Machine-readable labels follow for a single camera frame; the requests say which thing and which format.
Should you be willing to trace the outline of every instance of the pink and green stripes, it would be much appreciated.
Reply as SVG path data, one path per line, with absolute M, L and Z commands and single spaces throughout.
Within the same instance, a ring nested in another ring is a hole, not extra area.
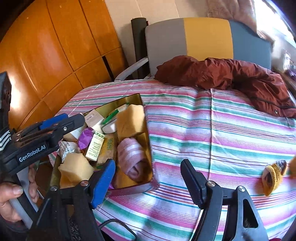
M 80 91 L 58 113 L 87 112 L 115 99 L 140 93 L 145 104 L 152 157 L 160 188 L 145 194 L 108 198 L 94 211 L 99 223 L 118 218 L 140 240 L 189 240 L 200 210 L 180 174 L 188 158 L 196 170 L 220 186 L 244 185 L 269 238 L 282 237 L 295 218 L 296 181 L 285 176 L 270 197 L 262 191 L 265 165 L 288 162 L 296 154 L 296 121 L 259 112 L 238 91 L 161 84 L 155 80 L 106 83 Z M 221 240 L 227 210 L 222 209 L 216 240 Z M 133 236 L 117 224 L 105 231 L 116 240 Z

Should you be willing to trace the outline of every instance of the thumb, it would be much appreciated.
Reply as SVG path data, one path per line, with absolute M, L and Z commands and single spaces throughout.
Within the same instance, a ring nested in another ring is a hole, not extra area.
M 24 192 L 23 188 L 13 183 L 0 184 L 0 205 L 12 198 L 18 198 Z

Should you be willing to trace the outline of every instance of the blue gripper pad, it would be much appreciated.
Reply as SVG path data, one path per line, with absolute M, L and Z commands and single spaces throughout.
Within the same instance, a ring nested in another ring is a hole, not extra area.
M 68 115 L 66 113 L 63 113 L 63 114 L 57 115 L 55 117 L 49 118 L 49 119 L 47 119 L 45 121 L 42 121 L 42 124 L 39 126 L 39 130 L 50 127 L 53 124 L 65 119 L 65 118 L 68 118 Z
M 89 179 L 89 193 L 92 197 L 91 206 L 95 209 L 104 200 L 109 185 L 115 174 L 115 161 L 108 159 L 100 171 L 94 172 Z

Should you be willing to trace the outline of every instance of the black cable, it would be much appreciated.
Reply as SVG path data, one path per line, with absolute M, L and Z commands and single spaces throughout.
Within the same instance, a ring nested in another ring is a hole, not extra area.
M 126 228 L 126 230 L 128 230 L 133 236 L 135 236 L 135 239 L 134 239 L 134 241 L 137 241 L 137 239 L 138 239 L 138 237 L 137 237 L 137 235 L 123 222 L 123 221 L 120 221 L 119 219 L 117 219 L 117 218 L 112 218 L 112 219 L 109 219 L 109 220 L 107 220 L 107 221 L 105 221 L 105 222 L 103 222 L 103 223 L 101 223 L 99 226 L 98 226 L 98 228 L 99 228 L 99 230 L 101 230 L 101 228 L 102 227 L 104 227 L 105 225 L 107 225 L 107 224 L 109 224 L 109 223 L 111 223 L 111 222 L 116 222 L 116 223 L 118 223 L 118 224 L 120 224 L 121 226 L 123 226 L 123 227 L 125 227 Z

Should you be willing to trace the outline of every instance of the wooden wardrobe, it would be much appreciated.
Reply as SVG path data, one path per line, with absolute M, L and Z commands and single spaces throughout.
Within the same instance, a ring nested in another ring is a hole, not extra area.
M 54 116 L 80 90 L 110 82 L 126 61 L 104 0 L 35 0 L 0 42 L 12 84 L 10 128 Z

